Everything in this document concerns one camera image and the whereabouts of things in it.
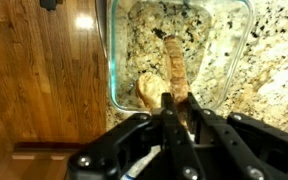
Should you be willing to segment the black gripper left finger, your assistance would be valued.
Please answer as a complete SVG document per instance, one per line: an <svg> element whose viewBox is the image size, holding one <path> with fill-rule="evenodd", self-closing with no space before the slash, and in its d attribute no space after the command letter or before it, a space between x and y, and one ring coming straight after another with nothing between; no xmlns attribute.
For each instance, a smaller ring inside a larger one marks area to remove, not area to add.
<svg viewBox="0 0 288 180"><path fill-rule="evenodd" d="M206 180L201 161L178 118L177 108L170 93L162 94L161 105L163 149L168 156L173 177L176 180Z"/></svg>

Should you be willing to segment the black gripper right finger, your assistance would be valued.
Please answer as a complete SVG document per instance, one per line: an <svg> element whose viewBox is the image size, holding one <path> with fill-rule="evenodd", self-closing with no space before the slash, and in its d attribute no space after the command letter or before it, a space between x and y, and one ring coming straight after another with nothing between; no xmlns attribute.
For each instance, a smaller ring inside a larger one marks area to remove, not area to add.
<svg viewBox="0 0 288 180"><path fill-rule="evenodd" d="M269 171L226 120L201 109L194 96L187 97L188 112L196 122L195 141L214 145L214 165L223 180L272 180Z"/></svg>

